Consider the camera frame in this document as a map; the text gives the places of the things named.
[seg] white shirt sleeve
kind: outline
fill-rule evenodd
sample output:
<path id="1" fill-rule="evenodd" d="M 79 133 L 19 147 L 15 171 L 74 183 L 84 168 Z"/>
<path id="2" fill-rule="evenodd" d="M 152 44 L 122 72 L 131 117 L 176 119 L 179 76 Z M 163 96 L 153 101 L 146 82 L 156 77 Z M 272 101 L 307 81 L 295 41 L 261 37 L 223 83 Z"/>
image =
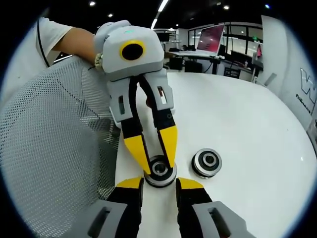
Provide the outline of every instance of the white shirt sleeve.
<path id="1" fill-rule="evenodd" d="M 41 17 L 40 23 L 40 37 L 44 54 L 52 65 L 60 52 L 52 51 L 53 47 L 63 38 L 63 36 L 72 28 L 71 26 L 62 25 L 47 18 Z"/>

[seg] white table surface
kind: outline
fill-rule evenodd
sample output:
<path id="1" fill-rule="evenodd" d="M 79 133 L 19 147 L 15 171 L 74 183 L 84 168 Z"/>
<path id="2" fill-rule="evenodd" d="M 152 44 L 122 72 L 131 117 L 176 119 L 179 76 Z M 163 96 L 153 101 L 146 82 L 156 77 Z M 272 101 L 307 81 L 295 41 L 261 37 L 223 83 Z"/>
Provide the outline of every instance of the white table surface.
<path id="1" fill-rule="evenodd" d="M 258 238 L 283 237 L 300 218 L 315 186 L 316 156 L 291 111 L 266 88 L 234 78 L 169 73 L 178 127 L 177 175 L 202 183 L 247 222 Z M 146 96 L 137 108 L 149 155 L 162 154 Z M 215 149 L 222 168 L 213 178 L 193 174 L 190 162 L 202 148 Z M 116 184 L 142 175 L 120 138 Z M 145 183 L 139 238 L 180 238 L 175 183 L 157 189 Z"/>
<path id="2" fill-rule="evenodd" d="M 179 52 L 170 52 L 171 54 L 177 55 L 177 56 L 184 56 L 184 57 L 190 57 L 190 56 L 197 56 L 197 57 L 215 57 L 215 53 L 207 53 L 207 52 L 199 52 L 199 51 L 179 51 Z"/>

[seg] metal bearing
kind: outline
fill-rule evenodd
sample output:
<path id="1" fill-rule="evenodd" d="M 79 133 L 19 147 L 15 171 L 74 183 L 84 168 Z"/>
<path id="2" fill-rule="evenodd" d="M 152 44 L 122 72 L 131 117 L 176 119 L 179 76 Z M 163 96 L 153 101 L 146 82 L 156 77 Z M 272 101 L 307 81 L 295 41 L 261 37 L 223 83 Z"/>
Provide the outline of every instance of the metal bearing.
<path id="1" fill-rule="evenodd" d="M 220 155 L 213 149 L 201 149 L 192 159 L 194 172 L 203 178 L 215 176 L 221 169 L 222 160 Z"/>
<path id="2" fill-rule="evenodd" d="M 166 165 L 164 155 L 157 155 L 150 158 L 151 174 L 144 173 L 146 182 L 157 188 L 167 187 L 176 179 L 177 167 L 169 168 Z"/>

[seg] gray mesh fabric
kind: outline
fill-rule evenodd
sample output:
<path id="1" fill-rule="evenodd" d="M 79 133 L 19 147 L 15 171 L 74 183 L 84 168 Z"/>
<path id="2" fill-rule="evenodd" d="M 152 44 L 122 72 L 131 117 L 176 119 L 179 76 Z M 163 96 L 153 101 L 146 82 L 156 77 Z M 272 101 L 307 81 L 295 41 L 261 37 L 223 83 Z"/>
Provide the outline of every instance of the gray mesh fabric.
<path id="1" fill-rule="evenodd" d="M 0 166 L 8 192 L 38 237 L 59 237 L 114 189 L 119 131 L 101 73 L 78 57 L 57 63 L 0 113 Z"/>

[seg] laptop screen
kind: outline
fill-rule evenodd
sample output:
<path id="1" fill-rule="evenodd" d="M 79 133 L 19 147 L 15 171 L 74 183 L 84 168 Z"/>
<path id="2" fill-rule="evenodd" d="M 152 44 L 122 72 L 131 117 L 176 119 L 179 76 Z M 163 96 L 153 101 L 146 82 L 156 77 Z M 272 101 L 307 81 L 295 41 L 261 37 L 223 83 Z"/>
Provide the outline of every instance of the laptop screen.
<path id="1" fill-rule="evenodd" d="M 217 25 L 202 30 L 197 50 L 209 51 L 218 54 L 224 25 Z"/>

